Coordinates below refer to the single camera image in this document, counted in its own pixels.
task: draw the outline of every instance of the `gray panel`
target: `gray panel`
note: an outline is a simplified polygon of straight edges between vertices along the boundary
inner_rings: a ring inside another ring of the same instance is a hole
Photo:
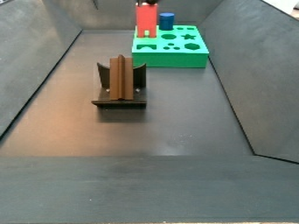
[[[299,162],[299,22],[258,0],[226,0],[201,28],[254,153]]]
[[[0,158],[2,223],[299,221],[299,166],[261,157]]]
[[[79,28],[49,0],[0,7],[0,135],[61,58]]]
[[[51,0],[83,30],[133,30],[136,0]],[[197,25],[222,0],[162,0],[158,11],[170,11],[176,24]]]
[[[97,62],[130,56],[132,31],[83,31],[19,122],[0,156],[250,155],[210,64],[146,68],[146,108],[97,109]]]

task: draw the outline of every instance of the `star-shaped hole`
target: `star-shaped hole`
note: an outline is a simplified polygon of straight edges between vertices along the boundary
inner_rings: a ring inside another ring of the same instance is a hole
[[[192,36],[190,34],[181,35],[184,39],[194,39],[196,36]]]

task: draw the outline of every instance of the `bin floor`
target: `bin floor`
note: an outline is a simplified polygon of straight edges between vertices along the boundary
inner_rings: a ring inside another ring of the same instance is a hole
[[[146,108],[90,103],[132,37],[82,32],[3,136],[1,222],[299,221],[299,166],[250,154],[209,63],[148,68]]]

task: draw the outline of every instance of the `green shape sorter block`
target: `green shape sorter block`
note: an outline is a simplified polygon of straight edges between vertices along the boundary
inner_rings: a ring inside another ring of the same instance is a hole
[[[156,26],[156,38],[138,38],[134,31],[132,56],[134,67],[205,67],[209,51],[196,26],[174,25],[170,31]]]

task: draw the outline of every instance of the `circular hole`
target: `circular hole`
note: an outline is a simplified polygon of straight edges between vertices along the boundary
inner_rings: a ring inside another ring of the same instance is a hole
[[[176,39],[176,36],[172,34],[164,34],[162,39]]]
[[[193,51],[194,51],[194,50],[198,50],[198,49],[201,48],[198,45],[192,44],[192,43],[184,45],[184,47],[185,47],[186,49],[189,49],[189,50],[193,50]]]

